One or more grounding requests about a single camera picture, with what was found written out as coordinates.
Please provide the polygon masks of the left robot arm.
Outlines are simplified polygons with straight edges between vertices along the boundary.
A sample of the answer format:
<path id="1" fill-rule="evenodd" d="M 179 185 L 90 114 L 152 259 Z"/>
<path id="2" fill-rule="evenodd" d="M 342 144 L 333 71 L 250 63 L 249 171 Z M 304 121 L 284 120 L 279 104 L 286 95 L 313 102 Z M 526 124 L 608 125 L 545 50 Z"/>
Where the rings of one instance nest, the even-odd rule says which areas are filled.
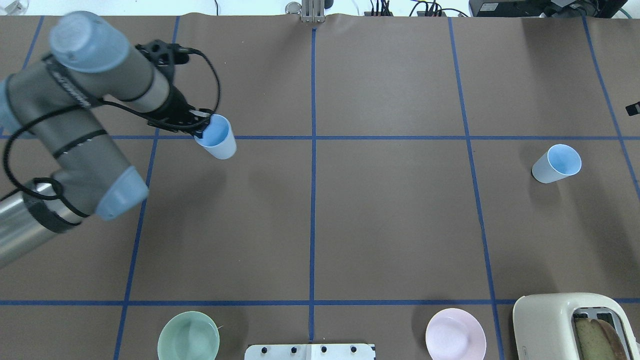
<path id="1" fill-rule="evenodd" d="M 174 85 L 175 67 L 202 56 L 156 39 L 133 45 L 88 11 L 59 19 L 49 52 L 1 82 L 1 123 L 10 134 L 1 164 L 14 191 L 1 199 L 1 266 L 98 215 L 109 221 L 143 202 L 149 188 L 92 110 L 112 106 L 167 132 L 200 139 L 213 109 L 196 108 Z M 10 168 L 18 139 L 40 141 L 59 164 L 21 182 Z"/>

